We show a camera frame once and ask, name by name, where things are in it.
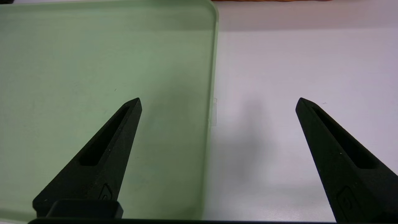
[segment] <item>white table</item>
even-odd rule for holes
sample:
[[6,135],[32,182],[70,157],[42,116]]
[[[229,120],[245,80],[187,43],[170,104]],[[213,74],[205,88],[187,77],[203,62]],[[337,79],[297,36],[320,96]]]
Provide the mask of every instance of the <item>white table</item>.
[[[15,3],[53,0],[16,0]],[[295,114],[319,104],[398,172],[398,1],[222,2],[205,219],[334,221]]]

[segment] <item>translucent green tray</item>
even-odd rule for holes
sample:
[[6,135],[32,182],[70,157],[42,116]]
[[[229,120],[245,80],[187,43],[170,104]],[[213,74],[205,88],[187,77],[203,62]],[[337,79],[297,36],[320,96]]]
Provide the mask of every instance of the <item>translucent green tray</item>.
[[200,218],[217,29],[208,0],[1,5],[0,219],[33,219],[33,198],[136,97],[123,217]]

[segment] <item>white surface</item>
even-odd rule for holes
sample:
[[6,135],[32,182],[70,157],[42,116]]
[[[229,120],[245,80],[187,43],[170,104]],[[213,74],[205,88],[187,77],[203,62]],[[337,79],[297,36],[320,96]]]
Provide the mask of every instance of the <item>white surface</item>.
[[[53,0],[16,0],[42,2]],[[295,114],[319,104],[398,172],[398,1],[223,2],[205,219],[334,221]]]

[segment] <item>green cutting board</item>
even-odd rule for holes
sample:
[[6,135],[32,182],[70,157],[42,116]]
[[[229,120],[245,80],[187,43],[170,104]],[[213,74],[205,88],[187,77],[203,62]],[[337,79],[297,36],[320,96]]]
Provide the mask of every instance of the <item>green cutting board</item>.
[[124,218],[200,218],[218,14],[208,0],[0,6],[0,219],[33,198],[126,101],[142,115]]

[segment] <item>black plastic part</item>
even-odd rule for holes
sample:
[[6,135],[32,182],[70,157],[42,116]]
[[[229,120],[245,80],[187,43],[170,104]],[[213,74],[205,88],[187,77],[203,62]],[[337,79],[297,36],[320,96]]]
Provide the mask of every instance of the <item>black plastic part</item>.
[[150,219],[76,219],[38,218],[29,224],[327,224],[327,222],[236,222],[197,220],[150,220]]
[[117,200],[141,111],[139,98],[121,106],[33,200],[38,217],[62,199]]
[[296,113],[337,222],[398,222],[398,176],[315,103]]
[[123,209],[117,201],[59,200],[53,204],[46,217],[111,219],[122,218],[122,215]]
[[12,4],[14,0],[0,0],[0,4]]

